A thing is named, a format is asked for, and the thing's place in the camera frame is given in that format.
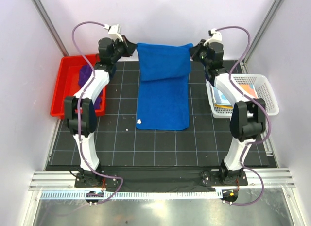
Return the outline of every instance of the white plastic laundry basket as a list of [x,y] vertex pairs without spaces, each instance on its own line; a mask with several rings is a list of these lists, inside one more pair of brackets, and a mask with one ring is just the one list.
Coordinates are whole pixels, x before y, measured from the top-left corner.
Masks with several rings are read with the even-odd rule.
[[[268,115],[273,116],[278,114],[279,108],[277,105],[276,97],[273,93],[268,79],[261,74],[232,74],[232,78],[238,84],[253,84],[258,97],[263,98],[266,102],[266,110]],[[232,109],[214,107],[211,87],[212,85],[207,81],[207,95],[212,114],[215,118],[230,118]]]

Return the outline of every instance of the fabric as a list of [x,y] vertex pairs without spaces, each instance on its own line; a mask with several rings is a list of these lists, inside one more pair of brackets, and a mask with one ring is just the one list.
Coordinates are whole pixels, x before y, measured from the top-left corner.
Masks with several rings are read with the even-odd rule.
[[189,48],[138,43],[140,66],[137,129],[183,130],[189,127]]
[[[78,80],[78,85],[80,89],[84,86],[84,84],[87,82],[87,80],[90,78],[92,74],[92,68],[89,65],[83,65],[79,71],[79,80]],[[103,92],[99,94],[97,99],[95,100],[94,103],[94,109],[101,109],[101,102],[102,102],[102,95]]]

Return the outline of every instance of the white wall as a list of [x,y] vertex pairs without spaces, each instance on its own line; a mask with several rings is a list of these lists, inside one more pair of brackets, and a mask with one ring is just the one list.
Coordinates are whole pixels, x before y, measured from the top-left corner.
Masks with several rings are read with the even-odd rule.
[[311,0],[285,0],[247,64],[268,77],[280,113],[272,139],[282,166],[290,168],[311,222]]
[[[208,30],[240,25],[255,36],[273,0],[41,0],[70,55],[78,52],[71,30],[83,21],[119,23],[132,42],[196,45]],[[107,36],[97,25],[84,25],[77,41],[85,53],[96,53]],[[242,31],[223,32],[225,59],[238,59],[246,45]]]
[[47,158],[62,55],[31,0],[0,0],[0,25],[0,218],[15,226],[34,170]]

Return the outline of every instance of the red plastic bin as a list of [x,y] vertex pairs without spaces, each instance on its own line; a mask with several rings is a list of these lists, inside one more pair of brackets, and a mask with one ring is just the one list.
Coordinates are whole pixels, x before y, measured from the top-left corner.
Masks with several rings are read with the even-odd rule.
[[[96,55],[86,55],[88,60],[94,65]],[[64,99],[73,96],[80,90],[78,85],[79,70],[87,64],[82,56],[63,57],[58,71],[57,81],[54,90],[53,102],[51,105],[51,116],[64,119]],[[95,110],[96,116],[103,116],[105,110],[105,88],[103,89],[100,109]]]

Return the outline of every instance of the purple cable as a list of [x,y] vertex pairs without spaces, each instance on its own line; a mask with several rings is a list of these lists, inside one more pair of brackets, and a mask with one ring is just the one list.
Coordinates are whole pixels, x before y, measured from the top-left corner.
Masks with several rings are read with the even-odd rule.
[[90,63],[90,61],[86,58],[86,56],[82,53],[82,51],[79,49],[75,39],[74,39],[74,32],[76,31],[76,29],[78,27],[80,27],[81,25],[84,25],[84,24],[97,24],[97,25],[100,25],[102,27],[104,27],[103,24],[101,23],[97,23],[97,22],[93,22],[93,21],[86,21],[86,22],[83,22],[83,23],[79,23],[78,25],[76,25],[73,30],[72,30],[72,34],[71,34],[71,38],[72,38],[72,42],[74,44],[74,46],[76,47],[77,51],[79,52],[79,54],[86,60],[86,62],[89,64],[89,66],[92,68],[92,72],[93,72],[93,78],[91,79],[91,81],[88,83],[88,85],[86,85],[86,87],[83,89],[83,92],[81,93],[79,99],[78,99],[78,106],[77,106],[77,109],[78,109],[78,138],[79,138],[79,150],[80,150],[80,154],[81,154],[81,157],[82,157],[82,160],[85,162],[85,164],[88,166],[88,168],[93,172],[95,173],[96,175],[98,176],[101,176],[101,177],[104,177],[104,178],[109,178],[109,179],[117,179],[117,180],[120,180],[121,183],[119,184],[119,186],[117,187],[116,191],[110,195],[108,198],[98,202],[97,204],[102,204],[102,203],[105,203],[107,202],[109,199],[111,199],[122,187],[123,185],[123,178],[122,177],[118,177],[118,176],[108,176],[108,175],[104,175],[104,174],[101,174],[99,172],[97,172],[96,170],[94,170],[90,164],[87,162],[84,154],[83,154],[83,150],[82,150],[82,140],[81,140],[81,111],[80,111],[80,106],[81,106],[81,100],[82,100],[82,97],[85,93],[85,91],[87,90],[87,88],[91,85],[91,83],[94,81],[95,79],[95,69],[93,67],[93,65]]
[[241,157],[240,157],[241,166],[242,166],[244,169],[248,169],[248,170],[254,172],[254,173],[258,176],[258,178],[259,178],[259,180],[260,180],[260,182],[261,182],[261,186],[262,186],[260,195],[259,195],[258,198],[256,198],[254,201],[249,202],[249,203],[231,203],[231,202],[225,201],[226,203],[229,203],[229,204],[232,204],[232,205],[236,205],[236,206],[247,206],[247,205],[251,205],[251,204],[253,204],[253,203],[255,203],[255,202],[257,202],[257,201],[259,201],[259,200],[261,199],[261,197],[262,197],[262,195],[263,195],[263,193],[264,193],[264,184],[263,184],[263,180],[262,180],[261,176],[259,175],[259,173],[257,173],[255,170],[253,170],[253,169],[251,169],[251,168],[246,167],[246,166],[243,164],[243,162],[242,162],[243,156],[244,156],[244,154],[245,154],[245,152],[246,152],[246,150],[247,150],[247,146],[248,146],[248,145],[260,144],[260,143],[265,142],[265,141],[269,138],[269,136],[270,136],[270,134],[271,134],[271,121],[270,121],[270,118],[269,118],[268,113],[266,112],[266,110],[265,110],[257,101],[255,101],[253,98],[250,98],[249,96],[244,95],[244,93],[239,89],[239,87],[238,87],[238,86],[232,81],[232,79],[231,79],[231,74],[232,74],[234,68],[242,61],[242,59],[244,58],[244,56],[246,55],[246,53],[249,51],[249,48],[250,48],[250,45],[251,45],[251,35],[250,35],[250,33],[249,33],[245,28],[243,28],[243,27],[240,27],[240,26],[227,26],[227,27],[219,28],[219,29],[217,29],[216,31],[221,31],[221,30],[231,29],[231,28],[240,29],[240,30],[243,30],[244,32],[246,32],[247,37],[248,37],[248,42],[247,42],[247,46],[246,46],[246,48],[245,48],[245,51],[243,52],[243,54],[241,55],[241,57],[239,58],[239,60],[233,65],[233,67],[232,67],[231,70],[230,70],[230,73],[229,73],[229,81],[230,81],[230,83],[233,85],[233,87],[234,87],[239,93],[241,93],[245,98],[247,98],[248,100],[250,100],[251,102],[253,102],[255,105],[257,105],[257,106],[261,109],[261,111],[264,113],[264,115],[265,115],[265,117],[266,117],[266,119],[267,119],[267,121],[268,121],[268,132],[267,132],[266,137],[264,137],[261,141],[255,141],[255,142],[247,143],[246,146],[244,147],[244,149],[243,149],[243,151],[242,151],[242,154],[241,154]]

